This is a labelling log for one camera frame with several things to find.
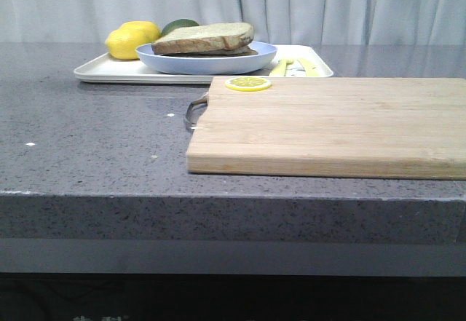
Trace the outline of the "yellow lemon slice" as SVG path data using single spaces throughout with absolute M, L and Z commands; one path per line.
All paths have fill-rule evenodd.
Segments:
M 255 92 L 266 90 L 272 86 L 272 83 L 259 76 L 238 76 L 227 79 L 224 82 L 225 86 L 231 90 L 241 92 Z

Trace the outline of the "green lime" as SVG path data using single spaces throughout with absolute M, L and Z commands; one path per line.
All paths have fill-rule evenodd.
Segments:
M 174 20 L 168 23 L 162 29 L 161 36 L 166 36 L 167 34 L 169 34 L 170 32 L 178 28 L 195 27 L 195 26 L 199 26 L 199 23 L 196 22 L 195 20 L 186 19 L 186 18 L 177 19 L 177 20 Z

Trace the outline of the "white rectangular tray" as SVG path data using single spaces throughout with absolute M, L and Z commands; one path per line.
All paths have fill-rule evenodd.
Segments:
M 251 76 L 267 76 L 282 58 L 305 58 L 315 65 L 315 76 L 331 77 L 334 72 L 310 46 L 278 44 L 274 59 Z M 209 84 L 212 75 L 164 74 L 149 68 L 140 60 L 117 60 L 103 54 L 74 69 L 74 76 L 89 83 L 128 84 Z

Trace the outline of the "yellow plastic fork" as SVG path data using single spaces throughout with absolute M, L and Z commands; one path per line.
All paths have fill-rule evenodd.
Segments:
M 269 76 L 285 77 L 287 67 L 293 63 L 293 58 L 282 58 L 278 60 L 277 65 L 270 71 Z

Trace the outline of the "rear yellow lemon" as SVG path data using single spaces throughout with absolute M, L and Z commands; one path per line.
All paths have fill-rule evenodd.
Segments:
M 119 28 L 142 31 L 148 36 L 149 41 L 151 42 L 156 41 L 161 36 L 159 26 L 154 22 L 146 20 L 129 21 L 121 24 Z

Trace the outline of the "wooden cutting board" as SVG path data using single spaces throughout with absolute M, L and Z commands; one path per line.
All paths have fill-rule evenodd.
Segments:
M 465 80 L 216 77 L 186 152 L 193 173 L 465 178 Z

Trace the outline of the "yellow plastic knife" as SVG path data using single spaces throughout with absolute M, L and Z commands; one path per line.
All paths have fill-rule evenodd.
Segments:
M 305 76 L 322 77 L 317 66 L 311 60 L 306 58 L 296 58 L 296 62 L 299 64 L 298 71 L 303 72 Z

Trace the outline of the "front yellow lemon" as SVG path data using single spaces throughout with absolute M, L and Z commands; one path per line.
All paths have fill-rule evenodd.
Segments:
M 136 49 L 151 41 L 142 30 L 120 28 L 112 31 L 105 40 L 110 56 L 117 60 L 137 60 Z

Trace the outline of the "light blue plate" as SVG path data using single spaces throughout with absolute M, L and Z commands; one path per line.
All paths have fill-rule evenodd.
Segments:
M 277 53 L 277 47 L 259 41 L 249 44 L 255 55 L 227 57 L 179 57 L 155 55 L 151 44 L 143 44 L 136 49 L 140 60 L 155 71 L 166 74 L 227 75 L 244 74 L 262 69 Z

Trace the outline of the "bread slice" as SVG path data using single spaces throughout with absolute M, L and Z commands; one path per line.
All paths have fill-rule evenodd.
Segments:
M 258 52 L 251 49 L 248 45 L 237 49 L 218 49 L 204 52 L 179 52 L 163 54 L 163 56 L 170 57 L 184 57 L 184 58 L 217 58 L 217 57 L 236 57 L 236 56 L 250 56 L 257 55 Z
M 156 55 L 236 50 L 254 39 L 250 23 L 214 23 L 177 28 L 152 43 Z

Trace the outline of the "white curtain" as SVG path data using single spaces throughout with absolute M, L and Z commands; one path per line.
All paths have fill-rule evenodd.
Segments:
M 131 20 L 245 21 L 276 44 L 463 45 L 465 0 L 1 0 L 1 40 L 102 42 Z

